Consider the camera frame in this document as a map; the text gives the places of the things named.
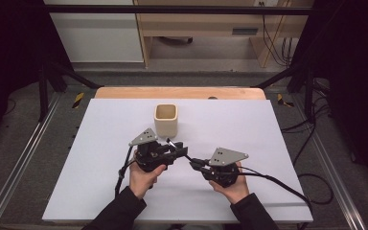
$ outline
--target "black sleeve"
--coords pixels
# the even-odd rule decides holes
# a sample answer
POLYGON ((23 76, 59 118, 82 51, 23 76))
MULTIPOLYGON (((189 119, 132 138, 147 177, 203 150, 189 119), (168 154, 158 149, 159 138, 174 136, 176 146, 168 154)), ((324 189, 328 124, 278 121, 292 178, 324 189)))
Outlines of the black sleeve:
POLYGON ((231 204, 231 209, 243 230, 279 229, 255 194, 231 204))
POLYGON ((130 230, 134 220, 146 208, 146 202, 139 200, 129 187, 125 187, 100 214, 82 230, 130 230))

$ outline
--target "cable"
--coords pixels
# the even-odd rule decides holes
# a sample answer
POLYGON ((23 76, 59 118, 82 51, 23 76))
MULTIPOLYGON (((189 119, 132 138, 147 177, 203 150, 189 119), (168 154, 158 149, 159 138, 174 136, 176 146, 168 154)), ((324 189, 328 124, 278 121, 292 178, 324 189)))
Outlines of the cable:
POLYGON ((277 63, 277 64, 279 64, 279 65, 281 65, 281 66, 285 66, 285 62, 284 62, 282 59, 281 59, 281 61, 282 61, 283 63, 279 63, 279 61, 277 60, 277 58, 278 58, 278 59, 280 59, 280 56, 279 56, 279 54, 277 53, 277 50, 276 50, 276 47, 274 46, 273 41, 271 40, 270 34, 268 34, 267 28, 265 27, 265 16, 264 16, 264 15, 262 15, 262 18, 263 18, 263 42, 264 42, 264 45, 265 45, 265 47, 267 47, 268 51, 269 51, 269 52, 270 52, 270 54, 273 56, 273 58, 274 58, 274 60, 276 61, 276 63, 277 63), (273 52, 271 51, 270 47, 267 45, 267 42, 265 41, 265 34, 267 34, 268 39, 269 39, 269 40, 270 40, 270 42, 271 42, 271 46, 273 47, 274 52, 275 52, 275 53, 276 53, 276 55, 277 55, 277 58, 274 56, 273 52))
POLYGON ((313 104, 316 104, 316 103, 318 103, 320 100, 327 100, 327 97, 320 97, 320 98, 317 98, 314 102, 313 102, 313 104))
POLYGON ((16 108, 16 101, 13 99, 8 99, 8 101, 13 102, 13 107, 9 109, 4 115, 10 114, 16 108))
POLYGON ((300 129, 300 130, 296 130, 296 131, 284 131, 283 133, 300 133, 300 132, 303 132, 303 131, 306 131, 306 130, 310 130, 312 128, 313 128, 313 126, 309 126, 309 127, 304 128, 304 129, 300 129))
POLYGON ((304 148, 306 147, 307 143, 309 142, 309 140, 312 137, 314 132, 315 132, 315 125, 312 127, 312 131, 311 131, 309 137, 307 138, 307 140, 304 142, 303 146, 298 151, 297 156, 295 156, 294 160, 292 161, 292 166, 293 167, 295 167, 295 164, 297 164, 298 158, 300 158, 301 153, 303 153, 304 148))
MULTIPOLYGON (((328 108, 329 106, 328 105, 322 105, 320 108, 318 108, 318 110, 316 111, 316 112, 314 112, 314 118, 319 118, 320 116, 317 116, 317 114, 319 113, 319 112, 321 112, 323 109, 325 109, 325 108, 328 108)), ((285 133, 285 132, 287 132, 287 131, 289 131, 289 130, 292 130, 292 129, 295 129, 295 128, 298 128, 298 127, 301 127, 303 124, 305 124, 305 123, 307 123, 307 122, 309 122, 310 121, 310 119, 307 119, 307 120, 304 120, 303 122, 301 122, 301 123, 299 123, 299 124, 297 124, 297 125, 294 125, 294 126, 290 126, 290 127, 284 127, 284 128, 282 128, 281 129, 281 131, 283 132, 283 133, 285 133)))
POLYGON ((285 183, 283 183, 282 181, 280 181, 279 179, 277 179, 276 177, 273 177, 271 175, 264 175, 264 174, 260 174, 260 173, 255 173, 255 172, 216 172, 215 175, 251 175, 251 176, 258 176, 261 178, 265 178, 267 180, 270 180, 274 183, 276 183, 277 185, 279 185, 280 187, 284 188, 285 190, 289 191, 290 193, 298 196, 299 198, 301 198, 304 202, 307 203, 307 206, 310 209, 310 212, 312 213, 312 205, 311 202, 308 198, 306 198, 304 195, 298 193, 297 191, 291 189, 288 185, 286 185, 285 183))
POLYGON ((322 180, 322 182, 324 182, 327 185, 328 189, 330 190, 331 197, 328 200, 316 201, 316 200, 310 199, 311 203, 319 204, 319 205, 327 205, 327 204, 330 204, 334 200, 334 190, 333 190, 333 188, 331 187, 330 183, 328 183, 328 181, 325 180, 324 178, 322 178, 321 176, 319 176, 317 174, 313 174, 313 173, 301 173, 297 176, 298 176, 298 178, 304 177, 304 176, 312 176, 312 177, 318 178, 318 179, 322 180))
POLYGON ((133 147, 129 147, 129 150, 127 151, 125 164, 119 170, 118 183, 115 186, 115 197, 119 194, 119 191, 121 190, 122 180, 124 180, 124 178, 125 178, 125 172, 127 171, 127 167, 134 162, 134 161, 132 161, 132 162, 129 163, 130 153, 132 152, 132 149, 133 149, 133 147))
POLYGON ((261 174, 261 173, 259 173, 259 172, 256 172, 256 171, 254 171, 254 170, 251 170, 251 169, 246 168, 246 167, 243 167, 243 166, 240 166, 240 167, 238 167, 238 168, 241 168, 241 169, 244 169, 244 170, 249 170, 249 171, 251 171, 251 172, 253 172, 253 173, 255 173, 255 174, 261 174))
POLYGON ((286 41, 287 41, 287 37, 283 38, 283 44, 282 44, 282 59, 283 61, 286 62, 286 66, 287 68, 289 68, 290 64, 291 64, 291 59, 292 57, 290 56, 291 54, 291 46, 292 46, 292 37, 289 38, 288 41, 288 49, 287 49, 287 54, 285 55, 285 49, 286 49, 286 41))
POLYGON ((197 163, 193 158, 191 158, 190 156, 188 156, 188 155, 185 155, 185 157, 189 160, 189 161, 191 161, 191 162, 193 162, 193 163, 197 163))

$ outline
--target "hand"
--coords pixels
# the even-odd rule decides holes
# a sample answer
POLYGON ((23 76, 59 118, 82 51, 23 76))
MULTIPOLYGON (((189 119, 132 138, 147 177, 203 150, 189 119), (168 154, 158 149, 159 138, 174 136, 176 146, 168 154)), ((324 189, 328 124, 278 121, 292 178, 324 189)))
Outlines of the hand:
POLYGON ((144 172, 136 162, 130 165, 129 188, 138 197, 143 199, 151 185, 157 182, 159 176, 167 166, 161 165, 152 172, 144 172))
MULTIPOLYGON (((237 162, 236 164, 238 167, 242 165, 241 162, 237 162)), ((247 187, 246 176, 244 175, 238 175, 235 184, 227 188, 223 188, 222 186, 220 186, 219 184, 217 184, 215 181, 212 180, 210 180, 209 183, 214 188, 214 191, 226 196, 226 198, 232 204, 238 203, 239 201, 241 201, 241 199, 249 195, 249 188, 247 187)))

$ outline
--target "white table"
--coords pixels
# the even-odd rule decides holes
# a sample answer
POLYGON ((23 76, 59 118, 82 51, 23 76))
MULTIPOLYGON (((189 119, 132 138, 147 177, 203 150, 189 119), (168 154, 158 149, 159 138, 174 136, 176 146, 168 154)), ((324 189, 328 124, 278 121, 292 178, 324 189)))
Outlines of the white table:
MULTIPOLYGON (((155 130, 157 104, 177 104, 178 135, 189 156, 210 158, 216 147, 249 154, 242 164, 272 175, 302 193, 270 101, 93 99, 58 179, 43 219, 55 222, 89 221, 113 199, 118 170, 128 143, 146 128, 155 130)), ((122 189, 128 183, 128 171, 122 189)), ((247 176, 277 222, 309 222, 303 200, 268 180, 247 176)), ((229 202, 179 158, 158 178, 145 196, 148 207, 137 218, 147 222, 236 222, 229 202)))

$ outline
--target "aluminum rail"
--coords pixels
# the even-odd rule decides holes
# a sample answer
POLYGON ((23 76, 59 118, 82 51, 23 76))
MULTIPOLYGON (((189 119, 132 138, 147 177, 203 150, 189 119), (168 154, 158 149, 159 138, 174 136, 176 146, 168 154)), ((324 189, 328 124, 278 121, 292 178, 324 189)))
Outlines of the aluminum rail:
POLYGON ((164 6, 164 5, 30 5, 33 11, 69 13, 180 13, 180 14, 259 14, 259 15, 323 15, 328 12, 313 8, 279 7, 221 7, 221 6, 164 6))
MULTIPOLYGON (((301 97, 292 96, 292 98, 296 102, 301 116, 303 118, 306 118, 301 97)), ((325 175, 329 180, 331 187, 333 188, 334 195, 339 202, 339 207, 341 208, 342 213, 345 216, 345 219, 348 222, 350 228, 352 230, 365 230, 366 226, 360 216, 360 213, 357 210, 357 207, 355 206, 351 195, 345 187, 342 178, 337 172, 333 161, 331 160, 316 131, 312 136, 312 145, 316 149, 318 160, 322 166, 322 169, 324 170, 325 175)))
POLYGON ((26 171, 26 168, 32 159, 32 156, 35 153, 35 149, 37 148, 38 143, 40 142, 41 137, 44 134, 47 126, 49 125, 53 114, 56 111, 56 108, 59 103, 59 99, 61 98, 60 93, 55 93, 53 99, 50 102, 50 110, 49 113, 46 115, 45 119, 42 122, 39 122, 34 129, 34 133, 32 137, 29 139, 28 144, 23 149, 22 154, 20 155, 16 165, 14 166, 13 170, 11 171, 11 175, 9 176, 8 180, 6 181, 5 185, 3 186, 0 192, 0 218, 5 211, 11 197, 22 178, 23 172, 26 171))

